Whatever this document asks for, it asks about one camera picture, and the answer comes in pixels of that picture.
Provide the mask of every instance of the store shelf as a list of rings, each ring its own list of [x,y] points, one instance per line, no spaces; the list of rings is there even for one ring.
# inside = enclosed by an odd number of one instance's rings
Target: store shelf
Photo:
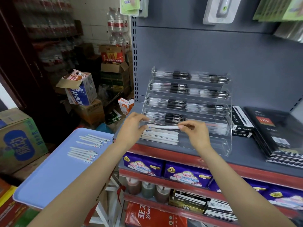
[[[135,103],[132,111],[142,112],[143,103]],[[207,168],[195,150],[164,143],[139,140],[130,150],[132,153],[159,158],[171,162]],[[254,139],[232,137],[232,151],[222,156],[244,178],[255,179],[281,186],[303,190],[303,169],[268,163]]]
[[[124,193],[124,200],[129,201],[129,202],[134,202],[134,203],[137,203],[137,204],[140,204],[143,206],[148,206],[148,207],[158,209],[161,211],[173,213],[173,214],[176,214],[176,215],[179,215],[182,217],[186,217],[186,218],[189,218],[192,220],[202,221],[202,222],[212,224],[212,225],[215,225],[218,227],[239,226],[239,225],[233,224],[231,222],[223,221],[223,220],[216,219],[216,218],[211,218],[211,217],[208,217],[203,214],[194,213],[194,212],[180,209],[180,208],[177,208],[174,206],[169,206],[168,204],[161,204],[161,203],[158,203],[154,198],[145,199],[140,194],[137,196],[134,196],[134,195],[130,195],[128,193]]]
[[[160,178],[160,177],[153,177],[153,176],[150,176],[147,174],[142,174],[135,170],[127,169],[125,166],[121,166],[121,163],[119,164],[119,175],[123,176],[123,177],[138,179],[138,180],[144,181],[144,182],[153,183],[156,185],[169,187],[169,188],[176,189],[179,191],[199,194],[199,195],[205,196],[207,198],[213,198],[213,199],[227,202],[227,200],[221,193],[218,193],[215,191],[210,191],[207,188],[195,187],[192,185],[187,185],[187,184],[171,181],[171,180]],[[299,215],[299,213],[296,210],[291,210],[291,209],[287,209],[287,208],[283,208],[283,207],[279,207],[279,206],[277,206],[277,208],[285,216],[287,216],[289,218],[294,218]]]

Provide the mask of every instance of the clear acrylic tier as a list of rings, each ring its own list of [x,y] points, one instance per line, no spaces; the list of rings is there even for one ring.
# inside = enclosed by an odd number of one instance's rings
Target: clear acrylic tier
[[[227,156],[232,148],[231,105],[229,74],[166,72],[153,67],[142,113],[150,119],[144,124],[174,126],[186,120],[205,122],[212,147]],[[193,149],[185,133],[169,131],[178,133],[178,142],[173,145]]]

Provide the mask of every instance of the forearm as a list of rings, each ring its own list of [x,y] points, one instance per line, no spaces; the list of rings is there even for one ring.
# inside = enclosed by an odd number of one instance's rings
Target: forearm
[[[211,147],[198,150],[241,226],[294,226],[242,179]]]
[[[81,226],[89,210],[98,202],[110,174],[126,151],[125,145],[111,144],[28,226]]]

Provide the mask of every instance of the blue tray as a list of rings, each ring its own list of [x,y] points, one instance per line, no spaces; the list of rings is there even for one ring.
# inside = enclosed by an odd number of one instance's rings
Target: blue tray
[[[111,140],[100,148],[87,146],[76,141],[88,143],[79,136],[94,135]],[[73,180],[75,180],[91,163],[67,155],[70,147],[95,151],[98,156],[112,143],[113,134],[78,128],[17,188],[13,199],[39,209],[46,207]]]

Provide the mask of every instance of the hand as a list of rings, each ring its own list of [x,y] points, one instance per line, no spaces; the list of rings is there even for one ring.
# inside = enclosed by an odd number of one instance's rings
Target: hand
[[[204,122],[197,122],[192,120],[187,120],[180,122],[178,127],[181,131],[184,131],[191,142],[191,145],[198,151],[212,149],[209,140],[209,134],[207,126]]]
[[[138,128],[141,120],[149,119],[143,114],[131,113],[125,119],[115,143],[117,142],[129,150],[139,140],[141,134],[147,128],[147,125]]]

